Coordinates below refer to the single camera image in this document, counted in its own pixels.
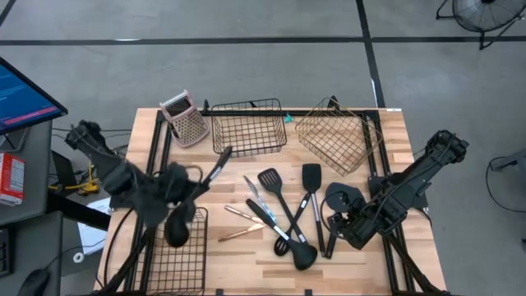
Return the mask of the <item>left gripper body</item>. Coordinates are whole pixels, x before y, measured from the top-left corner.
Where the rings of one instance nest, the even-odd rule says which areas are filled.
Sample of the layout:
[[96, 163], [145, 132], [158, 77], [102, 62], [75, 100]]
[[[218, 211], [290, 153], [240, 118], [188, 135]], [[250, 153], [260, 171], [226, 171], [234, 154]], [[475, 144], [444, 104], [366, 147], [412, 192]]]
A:
[[[189, 170], [196, 170], [199, 173], [197, 182], [189, 178]], [[171, 162], [166, 170], [159, 175], [160, 196], [166, 204], [178, 204], [193, 193], [201, 180], [201, 167], [193, 164], [185, 166], [177, 162]]]

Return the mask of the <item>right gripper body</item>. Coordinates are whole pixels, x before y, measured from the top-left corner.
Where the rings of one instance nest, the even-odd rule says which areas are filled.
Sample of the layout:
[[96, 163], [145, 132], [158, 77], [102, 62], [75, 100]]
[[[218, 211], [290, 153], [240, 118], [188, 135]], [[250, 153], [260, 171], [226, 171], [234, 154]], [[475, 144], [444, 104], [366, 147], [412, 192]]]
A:
[[384, 231], [381, 209], [376, 206], [351, 207], [340, 233], [354, 248], [362, 250], [371, 238]]

